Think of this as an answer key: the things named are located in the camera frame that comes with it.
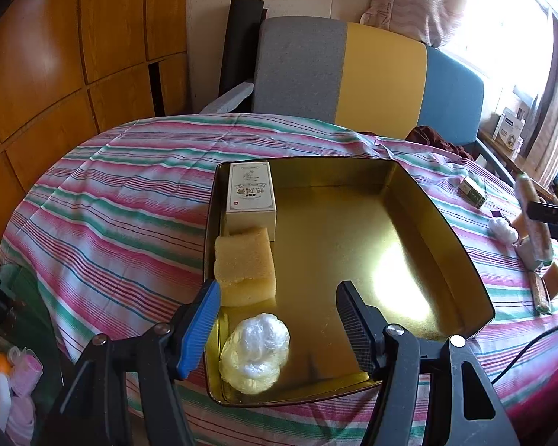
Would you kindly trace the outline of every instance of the blue gripper pad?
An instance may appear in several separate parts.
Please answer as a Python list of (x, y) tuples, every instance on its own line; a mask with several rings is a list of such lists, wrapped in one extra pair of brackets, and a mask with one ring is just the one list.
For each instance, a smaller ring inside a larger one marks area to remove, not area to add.
[(181, 380), (196, 369), (221, 306), (221, 289), (215, 280), (207, 280), (179, 323), (180, 360), (177, 372)]

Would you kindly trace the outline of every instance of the small green box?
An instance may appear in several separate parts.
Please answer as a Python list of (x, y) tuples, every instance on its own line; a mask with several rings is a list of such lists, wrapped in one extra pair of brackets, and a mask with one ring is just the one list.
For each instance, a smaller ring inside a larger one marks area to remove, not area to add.
[(460, 193), (465, 196), (471, 204), (476, 208), (481, 208), (488, 198), (485, 190), (483, 190), (474, 180), (469, 176), (465, 177), (459, 185)]

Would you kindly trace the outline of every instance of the gray cushion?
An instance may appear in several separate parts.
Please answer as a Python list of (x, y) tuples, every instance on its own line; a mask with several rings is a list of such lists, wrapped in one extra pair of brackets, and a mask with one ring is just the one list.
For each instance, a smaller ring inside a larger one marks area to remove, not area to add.
[(313, 16), (265, 20), (252, 111), (334, 122), (347, 23)]

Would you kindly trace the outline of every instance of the blue cushion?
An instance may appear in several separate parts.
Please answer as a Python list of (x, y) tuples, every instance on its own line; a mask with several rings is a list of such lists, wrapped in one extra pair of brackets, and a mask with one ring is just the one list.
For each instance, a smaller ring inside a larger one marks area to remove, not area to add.
[(465, 65), (427, 47), (426, 87), (418, 126), (436, 130), (457, 145), (475, 142), (484, 101), (484, 83)]

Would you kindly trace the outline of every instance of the brown cloth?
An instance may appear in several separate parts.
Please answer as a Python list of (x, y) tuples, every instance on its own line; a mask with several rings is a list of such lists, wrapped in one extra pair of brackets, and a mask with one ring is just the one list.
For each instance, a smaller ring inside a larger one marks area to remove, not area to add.
[(432, 147), (436, 147), (436, 149), (442, 149), (473, 161), (471, 154), (463, 149), (462, 146), (446, 142), (438, 132), (427, 125), (421, 125), (411, 129), (411, 132), (409, 132), (405, 140), (409, 142), (416, 142), (417, 144), (431, 145)]

